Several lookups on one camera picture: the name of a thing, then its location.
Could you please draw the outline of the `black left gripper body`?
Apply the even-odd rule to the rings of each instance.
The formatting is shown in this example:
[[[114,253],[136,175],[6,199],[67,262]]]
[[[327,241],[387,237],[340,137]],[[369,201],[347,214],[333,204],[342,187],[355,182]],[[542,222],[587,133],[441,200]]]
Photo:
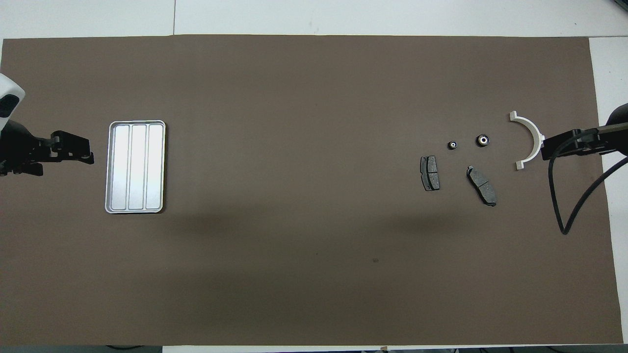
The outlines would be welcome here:
[[[24,125],[9,120],[1,131],[0,175],[42,176],[43,163],[54,162],[47,140],[36,138]]]

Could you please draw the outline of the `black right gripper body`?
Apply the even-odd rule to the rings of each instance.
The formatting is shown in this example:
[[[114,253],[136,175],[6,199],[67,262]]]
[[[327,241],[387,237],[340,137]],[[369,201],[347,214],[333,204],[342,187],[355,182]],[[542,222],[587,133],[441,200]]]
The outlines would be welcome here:
[[[585,150],[579,152],[579,155],[606,154],[613,151],[627,155],[627,122],[628,105],[624,103],[610,114],[605,125],[584,130],[586,135],[581,140],[585,145]]]

